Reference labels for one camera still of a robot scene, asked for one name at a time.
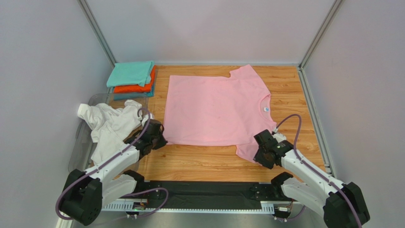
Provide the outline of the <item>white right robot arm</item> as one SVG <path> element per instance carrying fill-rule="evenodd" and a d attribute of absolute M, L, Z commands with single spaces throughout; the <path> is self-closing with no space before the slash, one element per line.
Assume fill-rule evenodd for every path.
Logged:
<path fill-rule="evenodd" d="M 254 161 L 285 172 L 271 180 L 277 197 L 300 202 L 321 216 L 329 228 L 360 228 L 370 214 L 358 185 L 344 183 L 309 161 L 280 133 L 264 130 L 254 136 L 258 150 Z"/>

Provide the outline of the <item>pink t-shirt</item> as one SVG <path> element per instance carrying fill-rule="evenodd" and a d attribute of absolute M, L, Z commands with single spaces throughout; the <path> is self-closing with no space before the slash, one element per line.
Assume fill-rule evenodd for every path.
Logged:
<path fill-rule="evenodd" d="M 170 144 L 236 146 L 252 162 L 258 150 L 254 136 L 273 130 L 271 93 L 250 65 L 223 76 L 169 78 L 164 137 Z"/>

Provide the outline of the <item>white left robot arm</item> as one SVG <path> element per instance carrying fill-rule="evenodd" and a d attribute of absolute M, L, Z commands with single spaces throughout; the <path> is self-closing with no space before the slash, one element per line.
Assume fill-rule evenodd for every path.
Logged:
<path fill-rule="evenodd" d="M 144 177 L 127 167 L 140 161 L 152 150 L 166 146 L 163 132 L 162 123 L 150 119 L 141 130 L 99 164 L 84 171 L 75 169 L 70 172 L 56 202 L 58 216 L 88 226 L 96 220 L 103 207 L 115 200 L 150 193 L 146 189 Z"/>

